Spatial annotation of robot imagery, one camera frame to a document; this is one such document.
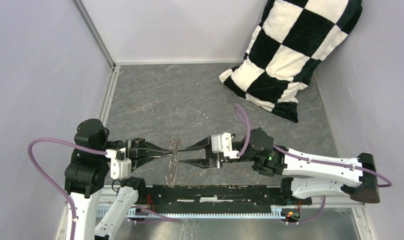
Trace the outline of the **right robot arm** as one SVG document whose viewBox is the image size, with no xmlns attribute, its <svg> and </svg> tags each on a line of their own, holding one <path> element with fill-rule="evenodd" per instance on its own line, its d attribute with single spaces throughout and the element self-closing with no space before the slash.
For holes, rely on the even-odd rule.
<svg viewBox="0 0 404 240">
<path fill-rule="evenodd" d="M 198 168 L 221 168 L 224 164 L 251 162 L 252 169 L 266 177 L 282 176 L 279 199 L 285 204 L 317 196 L 347 195 L 367 204 L 380 202 L 374 157 L 338 158 L 309 154 L 274 144 L 260 127 L 249 136 L 233 141 L 228 132 L 208 136 L 184 149 L 204 150 L 204 158 L 184 159 L 182 164 Z"/>
</svg>

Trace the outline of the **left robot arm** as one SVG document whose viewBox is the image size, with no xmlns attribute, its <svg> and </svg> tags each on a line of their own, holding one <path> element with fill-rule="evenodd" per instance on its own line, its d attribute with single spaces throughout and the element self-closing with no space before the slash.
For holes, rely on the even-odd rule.
<svg viewBox="0 0 404 240">
<path fill-rule="evenodd" d="M 110 131 L 96 118 L 77 127 L 76 146 L 67 166 L 64 189 L 74 202 L 68 211 L 76 216 L 67 223 L 67 230 L 76 240 L 114 240 L 121 224 L 134 204 L 147 198 L 145 180 L 132 177 L 137 168 L 172 154 L 172 150 L 147 142 L 144 138 L 109 141 Z M 116 198 L 99 223 L 97 209 L 105 178 L 120 182 Z"/>
</svg>

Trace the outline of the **metal disc with key rings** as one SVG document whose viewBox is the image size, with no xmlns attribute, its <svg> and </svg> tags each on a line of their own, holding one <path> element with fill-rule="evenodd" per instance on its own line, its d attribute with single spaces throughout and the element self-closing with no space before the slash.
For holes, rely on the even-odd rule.
<svg viewBox="0 0 404 240">
<path fill-rule="evenodd" d="M 179 150 L 181 148 L 181 141 L 175 139 L 172 141 L 171 145 L 171 158 L 168 162 L 168 173 L 165 175 L 166 185 L 169 188 L 174 188 L 176 184 L 176 175 L 179 166 Z"/>
</svg>

